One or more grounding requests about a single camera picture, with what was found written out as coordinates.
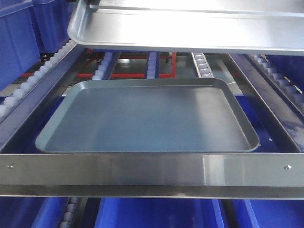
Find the stainless steel frame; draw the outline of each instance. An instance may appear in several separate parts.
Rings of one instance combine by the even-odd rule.
[[[73,49],[63,60],[65,64],[54,69],[53,76],[62,80],[72,77],[77,71],[75,67],[86,59],[83,52],[81,47]],[[244,94],[265,119],[266,126],[270,130],[272,126],[269,132],[276,136],[280,149],[301,151],[303,132],[294,131],[291,137],[292,127],[280,122],[286,111],[290,114],[289,107],[268,87],[265,90],[263,86],[268,84],[245,56],[232,55],[231,59],[244,79],[240,83],[242,91],[247,91]],[[23,119],[20,123],[10,122],[14,131],[3,131],[9,128],[9,122],[0,124],[4,132],[1,138],[6,139],[1,141],[0,195],[304,199],[303,153],[8,154],[16,152],[22,137],[31,132],[30,126],[45,118],[47,113],[42,110],[50,110],[54,95],[64,90],[58,78],[52,86],[46,83],[51,75],[32,91],[37,103],[31,107],[31,113],[14,113],[17,120]],[[21,102],[23,108],[31,104],[29,98]],[[276,109],[271,104],[281,105]],[[296,116],[287,117],[298,121],[299,128],[303,126],[300,119],[293,119]]]

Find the screw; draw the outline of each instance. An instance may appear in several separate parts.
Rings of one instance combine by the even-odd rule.
[[[284,166],[284,169],[285,169],[285,170],[290,170],[290,169],[291,169],[291,165],[286,165],[286,166]]]

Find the gray tray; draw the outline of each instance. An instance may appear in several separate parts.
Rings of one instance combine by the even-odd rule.
[[[88,48],[304,54],[301,0],[78,0],[68,33]]]
[[[215,78],[76,84],[36,140],[45,152],[249,152],[259,139]]]

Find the blue plastic bin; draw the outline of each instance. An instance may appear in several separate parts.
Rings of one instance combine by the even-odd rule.
[[[304,91],[304,56],[267,56],[283,75]]]
[[[33,0],[33,27],[40,53],[55,53],[68,40],[67,27],[74,3],[65,0]]]
[[[227,228],[216,199],[103,198],[95,228]]]
[[[31,228],[58,228],[69,198],[45,198]]]
[[[8,5],[0,0],[0,90],[39,60],[29,9],[31,0]]]
[[[11,6],[17,3],[21,3],[24,0],[0,0],[0,8]]]
[[[44,198],[0,197],[1,228],[31,228]]]
[[[234,200],[240,228],[303,228],[303,200]]]

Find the tray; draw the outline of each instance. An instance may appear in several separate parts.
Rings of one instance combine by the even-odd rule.
[[[299,0],[79,0],[68,33],[88,48],[304,54]]]
[[[76,84],[36,140],[45,152],[249,152],[259,139],[215,78]]]

